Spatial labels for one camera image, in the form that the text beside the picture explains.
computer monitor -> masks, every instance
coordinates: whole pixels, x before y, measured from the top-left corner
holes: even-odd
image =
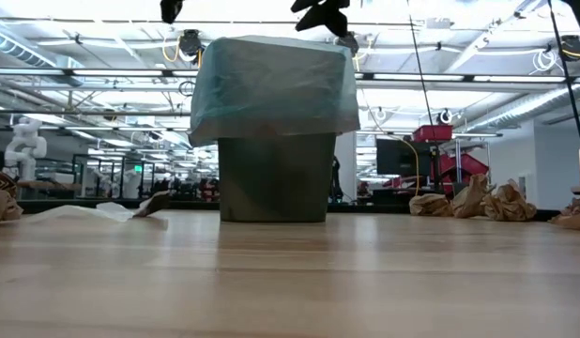
[[[429,176],[432,173],[432,159],[430,157],[430,144],[408,142],[412,145],[419,157],[420,176]],[[379,175],[400,175],[411,177],[418,174],[416,168],[416,155],[413,149],[398,140],[375,140],[377,150],[377,173]]]

ceiling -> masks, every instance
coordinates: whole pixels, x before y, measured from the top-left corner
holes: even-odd
[[[90,69],[193,69],[195,66],[189,62],[179,58],[170,62],[163,55],[163,50],[168,57],[175,54],[176,38],[184,29],[200,30],[204,44],[216,38],[246,35],[334,42],[335,37],[324,27],[296,32],[294,25],[303,13],[293,14],[289,9],[292,3],[293,0],[187,0],[176,24],[168,25],[160,22],[158,0],[0,0],[0,33],[48,59],[62,60],[68,56]],[[411,13],[424,73],[563,74],[554,52],[542,53],[549,44],[555,45],[545,1],[411,0],[410,7],[406,0],[352,3],[345,14],[349,18],[349,30],[356,33],[360,45],[356,63],[359,71],[420,71],[409,25]],[[513,17],[518,10],[522,12],[519,19]],[[569,7],[557,1],[556,13],[561,35],[580,35]],[[0,51],[0,67],[29,65]],[[580,75],[580,61],[569,63],[568,68],[570,73]],[[54,105],[56,100],[75,105],[82,113],[104,109],[128,114],[154,112],[155,118],[142,120],[142,126],[146,127],[187,128],[190,125],[190,100],[177,91],[184,79],[85,78],[79,88],[38,76],[4,79],[52,100],[47,102],[0,83],[0,91],[14,98],[0,100],[0,107],[6,109],[62,109]],[[453,124],[460,126],[466,120],[483,118],[510,101],[552,88],[553,85],[429,84],[428,100],[433,114],[449,109],[455,113]],[[75,90],[71,97],[69,90]],[[359,119],[364,130],[376,128],[375,122],[385,129],[402,130],[414,130],[428,123],[425,99],[417,82],[363,83],[359,86],[358,98]],[[367,110],[368,106],[377,108],[376,120]],[[138,125],[137,120],[124,116],[107,121],[99,115],[79,114],[64,119],[70,125]],[[99,132],[85,133],[107,137]],[[167,136],[158,146],[189,149],[179,141],[183,135],[179,138],[177,132],[164,133]],[[157,146],[140,132],[132,135],[132,132],[119,131],[112,138],[128,140],[141,147]],[[189,149],[188,154],[193,154],[193,150]]]

light blue plastic bag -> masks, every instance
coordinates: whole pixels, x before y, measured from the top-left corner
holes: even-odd
[[[347,48],[292,38],[220,38],[203,56],[191,103],[194,146],[219,138],[359,129]]]

green trash can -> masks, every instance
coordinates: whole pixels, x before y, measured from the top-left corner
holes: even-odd
[[[218,142],[223,222],[326,221],[336,134]]]

crumpled brown paper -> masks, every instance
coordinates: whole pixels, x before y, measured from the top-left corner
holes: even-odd
[[[445,195],[438,193],[428,193],[411,198],[409,209],[413,216],[452,216],[452,207],[449,200],[447,200]]]
[[[572,203],[550,222],[567,229],[580,230],[580,198],[574,198]]]
[[[494,221],[525,222],[536,215],[536,207],[526,202],[514,180],[498,187],[496,194],[483,198],[484,212]]]
[[[482,199],[489,193],[488,177],[477,174],[469,179],[465,187],[452,200],[452,212],[455,218],[469,218],[483,215]]]
[[[9,192],[0,190],[0,222],[19,220],[23,209],[17,205]]]

